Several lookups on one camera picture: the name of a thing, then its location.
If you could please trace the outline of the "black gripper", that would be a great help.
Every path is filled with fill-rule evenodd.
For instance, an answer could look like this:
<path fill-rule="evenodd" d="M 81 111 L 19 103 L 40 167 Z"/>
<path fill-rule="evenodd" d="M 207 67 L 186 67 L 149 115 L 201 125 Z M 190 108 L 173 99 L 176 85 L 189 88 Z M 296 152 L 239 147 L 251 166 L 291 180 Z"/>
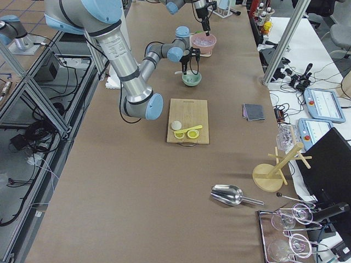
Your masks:
<path fill-rule="evenodd" d="M 188 64 L 191 63 L 192 57 L 195 57 L 195 60 L 197 62 L 197 67 L 199 67 L 199 61 L 200 61 L 200 49 L 199 48 L 190 47 L 184 51 L 183 56 L 180 59 L 180 62 L 182 65 L 182 72 L 187 71 Z"/>
<path fill-rule="evenodd" d="M 217 9 L 217 2 L 195 2 L 195 10 L 197 17 L 201 20 L 202 29 L 204 32 L 210 32 L 210 14 L 208 8 L 212 11 Z"/>

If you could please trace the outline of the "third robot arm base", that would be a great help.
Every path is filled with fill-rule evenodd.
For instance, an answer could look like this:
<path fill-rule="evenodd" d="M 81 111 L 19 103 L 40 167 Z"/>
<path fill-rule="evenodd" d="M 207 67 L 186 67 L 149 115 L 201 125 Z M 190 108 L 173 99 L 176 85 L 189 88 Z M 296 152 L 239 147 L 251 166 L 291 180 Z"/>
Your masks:
<path fill-rule="evenodd" d="M 9 50 L 14 55 L 34 55 L 38 49 L 16 15 L 1 17 L 1 43 L 10 44 Z"/>

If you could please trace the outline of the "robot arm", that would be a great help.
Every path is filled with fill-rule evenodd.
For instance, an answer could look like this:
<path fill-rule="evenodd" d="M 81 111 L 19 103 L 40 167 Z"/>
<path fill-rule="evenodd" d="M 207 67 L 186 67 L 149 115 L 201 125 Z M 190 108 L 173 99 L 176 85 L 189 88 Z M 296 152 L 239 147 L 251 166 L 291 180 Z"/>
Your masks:
<path fill-rule="evenodd" d="M 184 1 L 184 0 L 170 0 L 170 1 L 154 1 L 155 3 L 162 3 L 166 6 L 168 12 L 172 15 L 176 14 L 185 4 L 191 4 L 195 20 L 202 26 L 203 32 L 206 36 L 210 35 L 210 11 L 217 9 L 217 1 Z"/>
<path fill-rule="evenodd" d="M 170 44 L 154 44 L 140 65 L 131 53 L 122 32 L 121 1 L 45 1 L 48 26 L 76 35 L 89 34 L 100 44 L 121 82 L 121 112 L 129 117 L 155 120 L 163 109 L 161 94 L 154 93 L 148 78 L 162 58 L 181 61 L 190 50 L 190 30 L 176 29 Z"/>

